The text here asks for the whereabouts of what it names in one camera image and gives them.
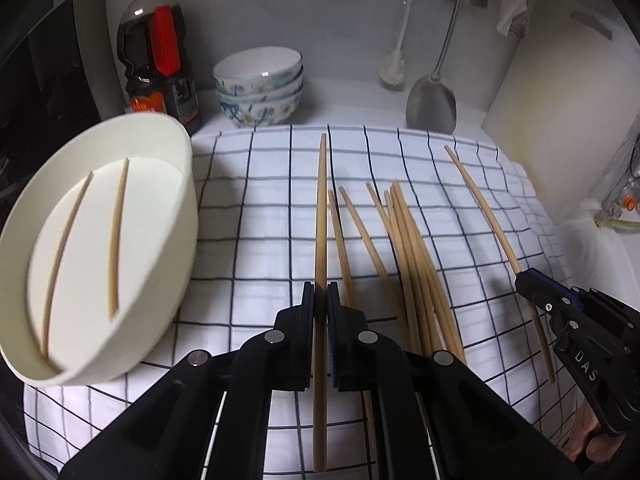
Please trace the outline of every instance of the metal spatula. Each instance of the metal spatula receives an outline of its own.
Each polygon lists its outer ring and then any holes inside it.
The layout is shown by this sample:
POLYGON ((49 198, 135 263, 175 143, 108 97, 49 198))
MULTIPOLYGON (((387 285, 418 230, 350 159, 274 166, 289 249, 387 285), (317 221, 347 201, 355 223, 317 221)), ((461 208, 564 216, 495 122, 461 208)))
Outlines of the metal spatula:
POLYGON ((406 124, 410 128, 441 134, 452 134, 456 129, 456 97, 440 76, 453 30, 465 0, 456 0, 449 21, 447 35, 440 51, 436 68, 430 75, 421 77, 409 92, 406 102, 406 124))

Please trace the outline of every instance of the bundle of chopsticks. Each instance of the bundle of chopsticks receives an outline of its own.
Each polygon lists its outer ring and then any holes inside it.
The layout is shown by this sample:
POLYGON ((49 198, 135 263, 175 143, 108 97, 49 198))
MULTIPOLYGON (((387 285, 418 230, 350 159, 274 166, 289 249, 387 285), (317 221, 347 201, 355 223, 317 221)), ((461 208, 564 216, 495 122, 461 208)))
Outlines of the bundle of chopsticks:
MULTIPOLYGON (((520 264, 502 231, 494 213, 489 208, 478 186, 473 182, 466 169, 462 166, 455 153, 449 146, 445 146, 447 153, 460 171, 463 180, 472 192, 482 209, 487 221, 498 238, 511 268, 515 274, 522 272, 520 264)), ((447 350, 461 362, 466 364, 464 348, 460 338, 460 331, 452 314, 447 297, 444 293, 440 277, 436 272, 428 248, 424 243, 420 229, 409 210, 397 180, 392 182, 390 189, 383 192, 385 205, 374 188, 367 184, 371 199, 378 210, 380 219, 385 225, 389 241, 398 263, 402 295, 399 299, 396 290, 386 272, 367 229, 360 215, 353 206, 347 192, 340 187, 340 194, 356 225, 360 237, 369 252, 376 272, 390 303, 402 337, 407 348, 416 354, 430 356, 439 350, 447 350)), ((342 236, 342 227, 337 211, 337 201, 331 190, 326 190, 326 137, 322 134, 320 142, 320 156, 318 165, 318 202, 316 209, 316 286, 326 290, 326 208, 327 196, 329 209, 332 213, 335 241, 340 261, 342 282, 346 305, 357 308, 353 282, 349 268, 349 259, 342 236)), ((556 375, 551 362, 551 355, 546 342, 546 334, 538 311, 527 301, 527 307, 540 342, 541 353, 545 363, 548 380, 553 383, 556 375)), ((326 324, 317 323, 314 332, 314 471, 326 470, 326 324), (322 341, 316 342, 317 336, 322 341)), ((367 419, 372 420, 370 397, 365 395, 367 419)))

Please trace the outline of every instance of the bottle label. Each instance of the bottle label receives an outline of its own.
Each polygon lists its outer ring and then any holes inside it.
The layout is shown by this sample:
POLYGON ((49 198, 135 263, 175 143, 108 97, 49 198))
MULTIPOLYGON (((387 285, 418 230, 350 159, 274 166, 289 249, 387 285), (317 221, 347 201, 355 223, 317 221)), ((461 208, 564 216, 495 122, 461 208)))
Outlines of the bottle label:
POLYGON ((198 98, 193 78, 186 75, 176 80, 171 85, 174 94, 175 108, 178 112, 177 119, 182 124, 187 124, 198 115, 198 98))
POLYGON ((130 99, 134 112, 161 112, 166 113, 164 96, 161 92, 153 92, 148 96, 134 96, 130 99))

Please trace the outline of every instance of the white cleaning brush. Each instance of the white cleaning brush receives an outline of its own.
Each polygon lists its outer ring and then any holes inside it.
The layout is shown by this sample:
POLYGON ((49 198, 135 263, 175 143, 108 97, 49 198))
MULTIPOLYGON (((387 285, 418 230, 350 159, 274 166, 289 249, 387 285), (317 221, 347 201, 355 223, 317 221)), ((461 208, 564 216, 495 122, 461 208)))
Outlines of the white cleaning brush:
POLYGON ((378 75, 380 80, 387 86, 393 88, 401 87, 404 84, 404 59, 402 58, 402 41, 406 32, 406 24, 409 22, 409 13, 411 12, 411 4, 413 0, 406 0, 404 8, 404 18, 402 19, 402 27, 400 27, 400 35, 398 44, 389 54, 380 60, 380 70, 378 75))

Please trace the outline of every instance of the checkered tablecloth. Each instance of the checkered tablecloth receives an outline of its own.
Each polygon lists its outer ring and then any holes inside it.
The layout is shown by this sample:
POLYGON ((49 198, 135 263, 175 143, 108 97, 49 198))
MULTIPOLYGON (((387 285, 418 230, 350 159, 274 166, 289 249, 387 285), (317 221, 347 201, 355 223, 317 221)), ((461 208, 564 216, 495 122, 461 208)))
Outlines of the checkered tablecloth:
MULTIPOLYGON (((328 186, 344 186, 394 280, 398 271, 385 228, 365 184, 382 195, 402 185, 455 313, 469 367, 553 443, 568 433, 576 387, 556 362, 546 380, 540 348, 514 276, 473 196, 444 151, 448 144, 484 193, 523 268, 565 284, 568 266, 554 226, 524 170, 495 145, 410 130, 274 126, 193 137, 200 214, 196 261, 175 322, 128 374, 104 384, 25 386, 31 450, 58 468, 171 366, 197 348, 220 354, 272 326, 277 311, 298 304, 314 276, 318 145, 328 134, 328 186)), ((399 339, 393 313, 364 244, 340 204, 356 300, 369 327, 399 339)), ((340 282, 328 222, 328 277, 340 282)), ((549 341, 553 335, 548 330, 549 341)), ((377 477, 363 399, 329 391, 328 467, 324 475, 377 477)), ((274 392, 265 476, 289 480, 312 469, 311 394, 274 392)))

